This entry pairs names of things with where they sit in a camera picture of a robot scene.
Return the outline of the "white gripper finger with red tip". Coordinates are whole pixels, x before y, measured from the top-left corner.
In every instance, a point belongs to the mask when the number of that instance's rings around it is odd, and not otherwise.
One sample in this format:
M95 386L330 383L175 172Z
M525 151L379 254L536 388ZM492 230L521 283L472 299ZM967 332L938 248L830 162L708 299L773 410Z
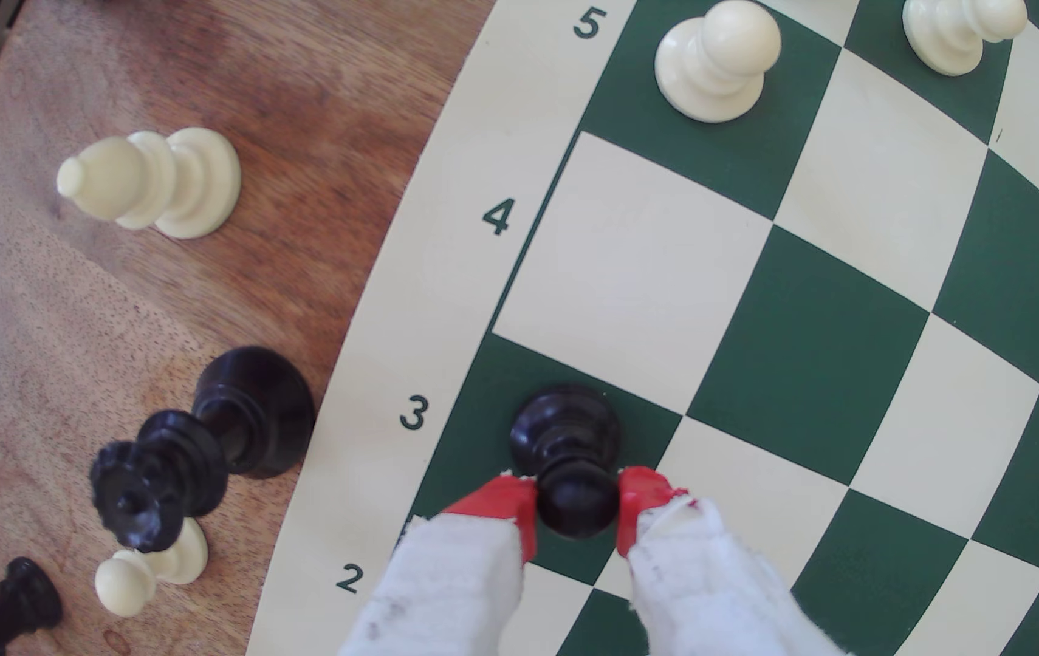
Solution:
M509 471L412 521L341 655L497 655L536 555L536 480Z
M712 499L649 467L620 471L617 552L650 655L844 655Z

